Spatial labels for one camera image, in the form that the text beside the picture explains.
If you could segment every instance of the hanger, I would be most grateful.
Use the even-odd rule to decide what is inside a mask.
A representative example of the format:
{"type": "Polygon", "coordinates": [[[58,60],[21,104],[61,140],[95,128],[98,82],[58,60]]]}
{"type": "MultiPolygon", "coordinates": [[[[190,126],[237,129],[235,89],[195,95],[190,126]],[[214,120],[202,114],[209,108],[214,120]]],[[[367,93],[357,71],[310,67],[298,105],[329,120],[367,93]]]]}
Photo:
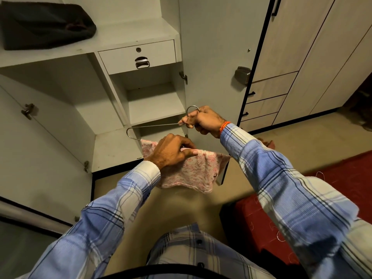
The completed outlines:
{"type": "MultiPolygon", "coordinates": [[[[186,109],[186,113],[187,113],[187,116],[189,117],[189,108],[191,107],[196,107],[198,109],[198,111],[200,112],[199,108],[197,106],[189,106],[187,109],[186,109]]],[[[131,136],[129,136],[128,134],[128,130],[129,129],[134,129],[134,128],[142,128],[142,127],[154,127],[154,126],[166,126],[166,125],[181,125],[181,124],[186,124],[184,122],[181,122],[181,123],[167,123],[167,124],[157,124],[157,125],[145,125],[145,126],[135,126],[135,127],[128,127],[127,129],[127,136],[133,140],[137,140],[137,141],[141,141],[141,139],[136,139],[136,138],[133,138],[131,136]]]]}

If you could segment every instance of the shirt sleeve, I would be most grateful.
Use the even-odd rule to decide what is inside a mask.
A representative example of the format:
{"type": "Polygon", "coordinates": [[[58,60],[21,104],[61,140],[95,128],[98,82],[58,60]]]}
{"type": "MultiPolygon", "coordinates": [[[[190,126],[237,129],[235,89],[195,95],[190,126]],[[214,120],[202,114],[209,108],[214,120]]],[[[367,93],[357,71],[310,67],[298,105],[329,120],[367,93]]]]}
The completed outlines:
{"type": "Polygon", "coordinates": [[[158,167],[143,161],[115,189],[90,202],[80,220],[48,246],[29,279],[102,277],[124,230],[160,180],[158,167]]]}
{"type": "MultiPolygon", "coordinates": [[[[351,227],[358,228],[358,207],[353,202],[323,180],[303,176],[284,155],[265,147],[232,123],[222,131],[221,143],[239,163],[264,211],[310,277],[356,277],[345,262],[349,258],[341,252],[343,248],[340,250],[349,239],[351,227]]],[[[371,240],[366,231],[359,230],[371,240]]]]}

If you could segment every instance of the person's left hand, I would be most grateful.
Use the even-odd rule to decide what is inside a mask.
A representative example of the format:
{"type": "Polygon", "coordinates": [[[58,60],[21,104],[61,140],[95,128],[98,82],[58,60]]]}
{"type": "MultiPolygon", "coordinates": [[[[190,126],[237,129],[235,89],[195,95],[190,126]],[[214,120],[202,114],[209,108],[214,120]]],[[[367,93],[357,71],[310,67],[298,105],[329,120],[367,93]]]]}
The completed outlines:
{"type": "Polygon", "coordinates": [[[193,149],[195,149],[195,145],[189,138],[168,134],[159,141],[151,155],[144,160],[151,161],[161,170],[165,166],[177,164],[198,155],[198,151],[193,149]],[[181,151],[181,146],[190,149],[181,151]]]}

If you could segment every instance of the wardrobe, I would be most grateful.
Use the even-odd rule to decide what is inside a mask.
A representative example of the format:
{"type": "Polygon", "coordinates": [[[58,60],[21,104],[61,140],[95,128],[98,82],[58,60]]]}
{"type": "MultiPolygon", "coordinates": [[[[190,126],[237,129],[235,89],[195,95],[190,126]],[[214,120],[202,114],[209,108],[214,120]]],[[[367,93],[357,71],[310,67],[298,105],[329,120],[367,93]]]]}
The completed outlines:
{"type": "Polygon", "coordinates": [[[372,0],[7,1],[79,4],[97,25],[67,46],[0,50],[0,214],[25,213],[14,206],[57,222],[42,224],[54,231],[91,200],[92,174],[141,161],[128,128],[226,153],[184,126],[135,127],[209,105],[257,131],[341,106],[371,72],[372,0]],[[246,82],[238,67],[251,69],[246,82]]]}

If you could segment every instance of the person's left arm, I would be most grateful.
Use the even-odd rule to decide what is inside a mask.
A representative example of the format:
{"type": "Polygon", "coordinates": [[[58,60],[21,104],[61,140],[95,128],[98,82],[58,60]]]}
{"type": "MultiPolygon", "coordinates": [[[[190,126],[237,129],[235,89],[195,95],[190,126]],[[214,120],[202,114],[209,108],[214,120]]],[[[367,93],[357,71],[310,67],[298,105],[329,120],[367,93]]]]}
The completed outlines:
{"type": "Polygon", "coordinates": [[[197,154],[187,138],[169,134],[154,152],[120,179],[115,189],[90,202],[80,220],[48,246],[28,279],[80,279],[102,277],[124,230],[160,180],[160,169],[197,154]]]}

